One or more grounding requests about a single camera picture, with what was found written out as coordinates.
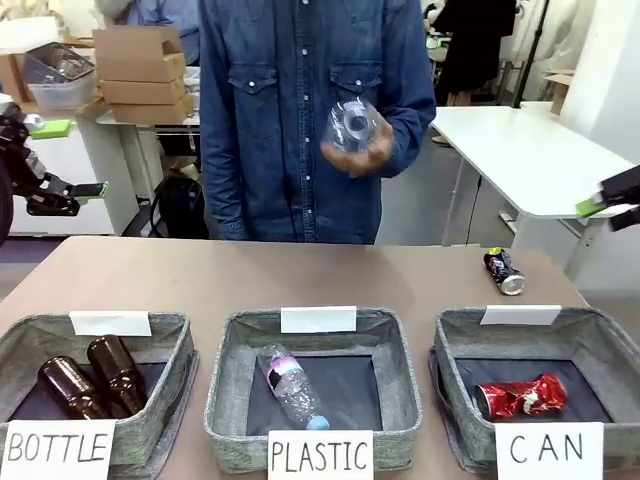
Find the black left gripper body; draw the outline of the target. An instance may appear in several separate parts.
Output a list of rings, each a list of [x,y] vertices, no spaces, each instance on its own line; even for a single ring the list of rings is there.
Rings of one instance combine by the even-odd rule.
[[[24,145],[1,146],[1,244],[13,223],[13,196],[29,198],[40,190],[44,174],[36,173],[38,163],[35,153]]]

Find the person's left hand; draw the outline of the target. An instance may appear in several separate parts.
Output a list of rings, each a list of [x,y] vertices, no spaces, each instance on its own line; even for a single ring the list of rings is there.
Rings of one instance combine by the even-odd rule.
[[[321,151],[335,168],[351,176],[360,177],[375,173],[391,159],[394,143],[392,126],[382,118],[372,142],[366,150],[346,152],[323,142]]]

